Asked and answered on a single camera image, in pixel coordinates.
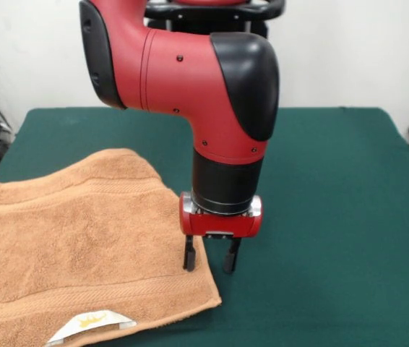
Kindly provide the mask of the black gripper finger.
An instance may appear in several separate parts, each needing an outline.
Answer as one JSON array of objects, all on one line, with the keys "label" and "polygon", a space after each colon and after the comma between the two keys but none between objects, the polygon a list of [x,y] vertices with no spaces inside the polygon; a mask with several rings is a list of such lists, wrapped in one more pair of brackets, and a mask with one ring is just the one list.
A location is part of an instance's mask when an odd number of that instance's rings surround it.
[{"label": "black gripper finger", "polygon": [[227,274],[231,274],[235,271],[236,260],[238,257],[238,251],[241,245],[241,238],[233,238],[231,240],[231,245],[225,255],[223,262],[223,270]]},{"label": "black gripper finger", "polygon": [[195,269],[196,250],[194,248],[194,237],[186,236],[184,247],[183,269],[192,272]]}]

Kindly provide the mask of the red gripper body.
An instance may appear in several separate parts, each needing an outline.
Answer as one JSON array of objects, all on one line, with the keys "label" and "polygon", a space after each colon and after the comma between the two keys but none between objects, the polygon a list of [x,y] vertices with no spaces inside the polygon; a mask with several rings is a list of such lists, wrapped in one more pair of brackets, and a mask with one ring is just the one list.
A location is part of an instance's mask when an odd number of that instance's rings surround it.
[{"label": "red gripper body", "polygon": [[200,209],[190,192],[179,197],[181,230],[186,236],[251,238],[258,234],[263,217],[262,200],[255,195],[249,209],[242,214],[221,215]]}]

